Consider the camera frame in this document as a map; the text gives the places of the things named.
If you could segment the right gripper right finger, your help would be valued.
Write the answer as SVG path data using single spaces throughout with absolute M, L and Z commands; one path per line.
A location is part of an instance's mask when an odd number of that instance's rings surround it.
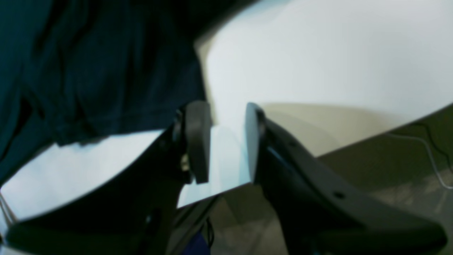
M 290 255 L 431 255 L 447 244 L 440 224 L 357 190 L 255 103 L 245 131 L 251 181 L 276 211 Z

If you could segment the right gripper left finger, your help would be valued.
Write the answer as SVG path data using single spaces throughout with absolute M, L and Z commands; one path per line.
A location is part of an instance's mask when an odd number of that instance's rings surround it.
M 66 205 L 7 228 L 3 245 L 32 255 L 161 255 L 179 194 L 209 179 L 210 105 L 194 101 L 133 163 Z

